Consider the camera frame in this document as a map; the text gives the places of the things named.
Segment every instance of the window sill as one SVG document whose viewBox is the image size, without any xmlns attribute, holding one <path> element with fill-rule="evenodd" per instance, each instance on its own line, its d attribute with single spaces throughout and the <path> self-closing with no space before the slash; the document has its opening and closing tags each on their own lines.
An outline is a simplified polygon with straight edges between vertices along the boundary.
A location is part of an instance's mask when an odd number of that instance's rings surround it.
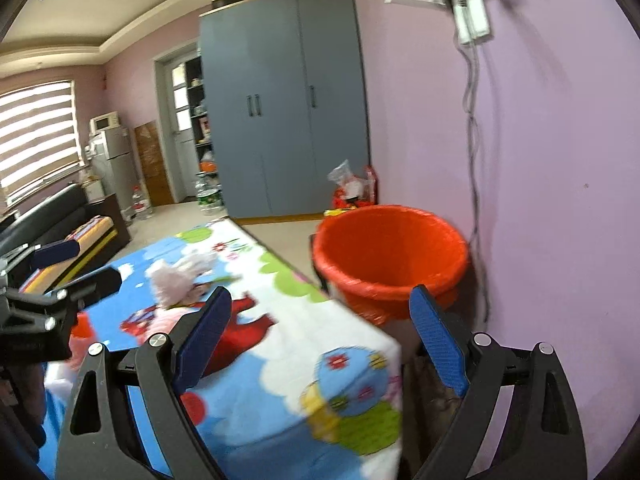
<svg viewBox="0 0 640 480">
<path fill-rule="evenodd" d="M 7 206 L 7 208 L 2 213 L 2 216 L 6 216 L 11 213 L 14 213 L 15 211 L 17 211 L 20 204 L 25 203 L 28 199 L 32 198 L 34 195 L 37 195 L 38 193 L 42 193 L 44 190 L 48 189 L 49 187 L 55 186 L 56 184 L 58 184 L 60 181 L 68 179 L 70 176 L 80 173 L 80 171 L 84 170 L 85 168 L 86 166 L 82 166 L 80 168 L 69 170 L 66 173 L 63 173 L 62 175 L 57 177 L 56 179 L 53 179 L 50 182 L 47 182 L 46 184 L 43 184 L 42 186 L 37 187 L 34 190 L 28 192 L 25 196 L 20 197 L 15 202 L 12 202 L 11 205 Z"/>
</svg>

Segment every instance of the tablecloth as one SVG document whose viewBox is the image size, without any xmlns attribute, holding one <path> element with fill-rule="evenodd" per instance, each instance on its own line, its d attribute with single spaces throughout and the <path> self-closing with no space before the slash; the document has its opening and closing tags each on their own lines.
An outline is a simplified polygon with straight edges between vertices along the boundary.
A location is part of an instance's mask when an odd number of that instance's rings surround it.
<svg viewBox="0 0 640 480">
<path fill-rule="evenodd" d="M 214 268 L 196 279 L 193 303 L 157 309 L 145 270 L 158 258 L 175 263 L 193 246 L 217 253 Z M 120 292 L 87 310 L 112 351 L 169 332 L 217 285 L 231 292 L 233 314 L 220 349 L 206 377 L 182 396 L 230 480 L 396 478 L 402 395 L 395 340 L 329 300 L 230 219 L 112 265 L 123 279 Z M 170 474 L 140 391 L 130 393 L 152 466 Z M 55 448 L 50 421 L 47 433 L 45 454 Z"/>
</svg>

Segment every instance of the red circle print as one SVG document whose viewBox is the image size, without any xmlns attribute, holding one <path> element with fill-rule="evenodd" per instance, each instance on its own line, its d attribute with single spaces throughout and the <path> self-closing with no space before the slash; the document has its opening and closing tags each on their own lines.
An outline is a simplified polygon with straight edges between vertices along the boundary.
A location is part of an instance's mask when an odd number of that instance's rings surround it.
<svg viewBox="0 0 640 480">
<path fill-rule="evenodd" d="M 194 426 L 200 424 L 207 416 L 207 408 L 200 396 L 192 392 L 185 392 L 180 396 L 180 400 Z"/>
</svg>

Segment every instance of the door glass pane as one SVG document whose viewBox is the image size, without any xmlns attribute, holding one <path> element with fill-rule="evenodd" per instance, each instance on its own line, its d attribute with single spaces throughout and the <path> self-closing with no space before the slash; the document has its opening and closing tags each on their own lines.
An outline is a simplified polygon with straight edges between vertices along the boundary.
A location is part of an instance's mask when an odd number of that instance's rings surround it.
<svg viewBox="0 0 640 480">
<path fill-rule="evenodd" d="M 186 83 L 186 78 L 184 76 L 184 63 L 171 70 L 171 79 L 174 82 L 174 86 L 184 85 Z"/>
<path fill-rule="evenodd" d="M 178 117 L 178 130 L 189 130 L 191 128 L 191 117 L 189 110 L 183 110 L 181 112 L 178 112 L 176 115 Z"/>
<path fill-rule="evenodd" d="M 182 88 L 178 88 L 174 90 L 174 101 L 175 108 L 184 108 L 185 106 L 189 106 L 189 101 L 187 99 L 187 87 L 183 86 Z"/>
</svg>

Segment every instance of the gray wardrobe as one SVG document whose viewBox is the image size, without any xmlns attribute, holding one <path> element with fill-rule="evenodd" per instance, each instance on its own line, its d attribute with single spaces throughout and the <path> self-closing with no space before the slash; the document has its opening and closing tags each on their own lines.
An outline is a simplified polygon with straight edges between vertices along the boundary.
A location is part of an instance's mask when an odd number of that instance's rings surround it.
<svg viewBox="0 0 640 480">
<path fill-rule="evenodd" d="M 202 69 L 229 215 L 318 213 L 369 163 L 353 0 L 248 0 L 205 14 Z"/>
</svg>

